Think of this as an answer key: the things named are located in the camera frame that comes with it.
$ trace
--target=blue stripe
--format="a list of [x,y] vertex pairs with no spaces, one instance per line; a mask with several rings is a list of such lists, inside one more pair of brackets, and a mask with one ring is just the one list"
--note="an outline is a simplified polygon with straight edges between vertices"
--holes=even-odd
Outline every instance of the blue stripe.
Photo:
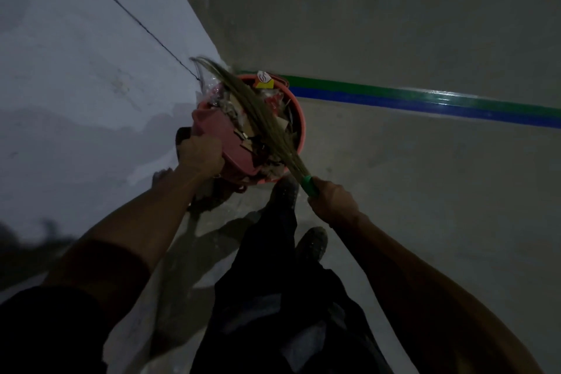
[[453,115],[467,117],[470,119],[494,120],[496,122],[509,122],[516,124],[527,124],[531,126],[549,127],[561,129],[561,119],[556,117],[541,117],[527,114],[515,114],[504,111],[482,110],[480,108],[459,107],[443,103],[432,103],[424,101],[409,101],[384,98],[381,96],[361,95],[346,92],[324,91],[321,89],[310,89],[305,87],[290,87],[291,92],[300,98],[320,99],[324,101],[337,101],[347,103],[358,103],[376,107],[395,108],[397,110],[430,112],[433,114]]

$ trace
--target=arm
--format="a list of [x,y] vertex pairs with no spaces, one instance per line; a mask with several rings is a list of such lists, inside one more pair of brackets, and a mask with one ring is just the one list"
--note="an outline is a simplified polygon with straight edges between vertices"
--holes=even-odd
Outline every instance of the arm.
[[314,178],[314,212],[366,272],[403,348],[425,373],[542,373],[512,332],[473,295],[385,234],[342,186]]
[[43,284],[87,292],[102,307],[109,328],[136,302],[198,186],[224,165],[221,142],[210,136],[193,136],[178,149],[177,169],[94,225]]

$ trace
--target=person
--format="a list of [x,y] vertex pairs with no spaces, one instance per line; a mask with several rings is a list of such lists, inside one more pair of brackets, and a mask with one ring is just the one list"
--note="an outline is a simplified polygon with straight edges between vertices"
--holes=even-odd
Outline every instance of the person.
[[[193,136],[179,166],[93,226],[44,283],[0,307],[4,372],[100,373],[103,344],[165,255],[195,190],[224,164],[220,141]],[[412,363],[425,373],[541,373],[524,345],[474,296],[377,228],[341,186],[314,178],[309,203],[339,235]],[[319,260],[312,228],[295,247],[298,184],[278,181],[244,235],[193,373],[390,373],[361,308]]]

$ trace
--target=green broom handle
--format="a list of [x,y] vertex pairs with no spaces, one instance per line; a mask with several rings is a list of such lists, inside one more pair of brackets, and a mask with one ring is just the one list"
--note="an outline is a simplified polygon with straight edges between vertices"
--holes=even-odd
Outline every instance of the green broom handle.
[[302,189],[309,197],[319,197],[319,189],[314,185],[311,176],[305,176],[300,185],[302,185]]

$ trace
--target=broom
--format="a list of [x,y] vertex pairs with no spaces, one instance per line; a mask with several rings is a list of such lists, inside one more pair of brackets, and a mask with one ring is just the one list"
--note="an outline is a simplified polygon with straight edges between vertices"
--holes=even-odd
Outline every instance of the broom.
[[255,94],[254,90],[239,77],[208,58],[200,56],[191,58],[191,60],[214,74],[234,94],[246,111],[251,126],[261,135],[263,144],[271,154],[282,160],[306,194],[310,197],[317,197],[319,190],[314,185],[310,172],[296,152],[291,137],[281,128],[273,112]]

